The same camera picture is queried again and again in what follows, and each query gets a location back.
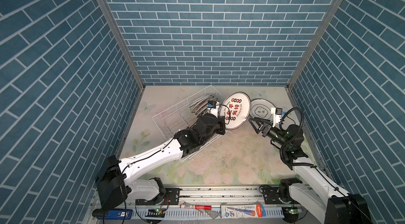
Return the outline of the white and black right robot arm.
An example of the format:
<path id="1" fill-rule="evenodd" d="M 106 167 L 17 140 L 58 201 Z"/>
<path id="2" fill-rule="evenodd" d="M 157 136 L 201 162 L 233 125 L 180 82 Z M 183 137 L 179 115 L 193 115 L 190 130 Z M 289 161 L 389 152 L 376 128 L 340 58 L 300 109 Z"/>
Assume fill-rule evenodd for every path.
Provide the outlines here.
<path id="1" fill-rule="evenodd" d="M 298 202 L 322 224 L 372 222 L 366 200 L 335 183 L 302 150 L 301 124 L 283 130 L 259 117 L 250 118 L 249 122 L 257 134 L 270 138 L 271 145 L 279 150 L 281 161 L 300 177 L 281 181 L 278 193 L 281 201 Z"/>

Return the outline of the white wire dish rack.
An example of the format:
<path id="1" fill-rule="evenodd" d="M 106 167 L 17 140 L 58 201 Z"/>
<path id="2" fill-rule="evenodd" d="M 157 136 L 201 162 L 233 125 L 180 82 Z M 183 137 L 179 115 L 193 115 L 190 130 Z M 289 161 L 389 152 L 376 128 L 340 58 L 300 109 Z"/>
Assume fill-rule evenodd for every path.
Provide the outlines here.
<path id="1" fill-rule="evenodd" d="M 211 118 L 207 110 L 198 116 L 191 112 L 188 99 L 200 93 L 214 96 L 213 100 L 219 102 L 218 110 L 220 109 L 224 97 L 213 86 L 209 86 L 153 117 L 155 124 L 165 139 L 170 141 L 175 138 L 178 140 L 182 151 L 182 161 L 193 157 L 222 136 L 219 134 L 212 135 Z"/>

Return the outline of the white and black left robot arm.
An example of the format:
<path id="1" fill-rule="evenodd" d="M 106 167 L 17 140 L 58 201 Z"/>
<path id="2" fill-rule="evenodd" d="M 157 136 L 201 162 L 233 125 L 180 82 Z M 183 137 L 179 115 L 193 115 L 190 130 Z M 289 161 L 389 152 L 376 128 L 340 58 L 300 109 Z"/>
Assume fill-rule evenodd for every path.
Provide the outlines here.
<path id="1" fill-rule="evenodd" d="M 106 158 L 96 176 L 103 211 L 112 210 L 128 198 L 160 202 L 166 193 L 158 178 L 140 180 L 149 171 L 198 152 L 216 134 L 225 134 L 225 118 L 213 114 L 199 117 L 192 127 L 180 130 L 167 142 L 141 154 Z"/>

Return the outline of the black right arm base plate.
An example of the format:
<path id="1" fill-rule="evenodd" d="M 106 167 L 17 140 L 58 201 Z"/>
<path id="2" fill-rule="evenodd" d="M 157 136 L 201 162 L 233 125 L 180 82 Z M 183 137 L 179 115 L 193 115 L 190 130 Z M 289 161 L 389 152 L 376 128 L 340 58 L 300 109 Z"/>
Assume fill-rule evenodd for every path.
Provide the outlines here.
<path id="1" fill-rule="evenodd" d="M 290 204 L 295 204 L 295 201 L 292 199 L 287 199 L 287 198 L 282 198 L 279 195 L 279 189 L 278 187 L 273 187 L 273 186 L 260 186 L 258 188 L 258 191 L 263 195 L 264 201 L 266 205 L 272 205 L 272 204 L 284 204 L 284 205 L 290 205 Z"/>

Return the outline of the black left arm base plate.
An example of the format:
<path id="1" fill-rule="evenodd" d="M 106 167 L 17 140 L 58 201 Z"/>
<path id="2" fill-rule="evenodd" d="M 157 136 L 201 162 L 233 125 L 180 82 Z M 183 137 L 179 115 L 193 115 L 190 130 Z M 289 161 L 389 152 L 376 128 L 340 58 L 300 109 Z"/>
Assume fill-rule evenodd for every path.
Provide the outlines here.
<path id="1" fill-rule="evenodd" d="M 180 188 L 167 188 L 165 194 L 158 194 L 153 200 L 146 201 L 137 199 L 136 205 L 155 206 L 155 205 L 178 205 L 180 198 Z"/>

